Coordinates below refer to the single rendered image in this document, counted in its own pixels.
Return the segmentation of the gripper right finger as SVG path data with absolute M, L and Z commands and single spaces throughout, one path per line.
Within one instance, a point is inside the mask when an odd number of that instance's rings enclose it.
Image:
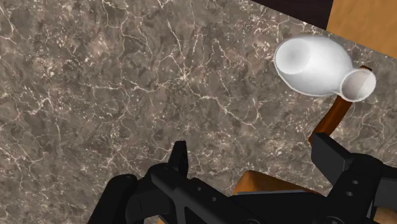
M 325 133 L 313 134 L 311 160 L 333 185 L 313 224 L 377 224 L 377 208 L 397 212 L 397 168 L 351 153 Z

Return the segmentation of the white vase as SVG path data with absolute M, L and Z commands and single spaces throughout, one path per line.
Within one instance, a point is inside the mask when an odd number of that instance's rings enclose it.
M 377 84 L 372 71 L 353 67 L 344 48 L 325 36 L 284 40 L 275 50 L 274 66 L 290 89 L 311 97 L 337 94 L 348 102 L 359 102 Z

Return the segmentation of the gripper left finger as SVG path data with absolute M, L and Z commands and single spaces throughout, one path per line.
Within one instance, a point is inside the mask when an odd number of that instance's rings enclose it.
M 258 224 L 252 212 L 187 173 L 186 142 L 176 141 L 168 162 L 151 166 L 143 178 L 111 178 L 88 224 L 143 224 L 155 215 L 165 224 Z

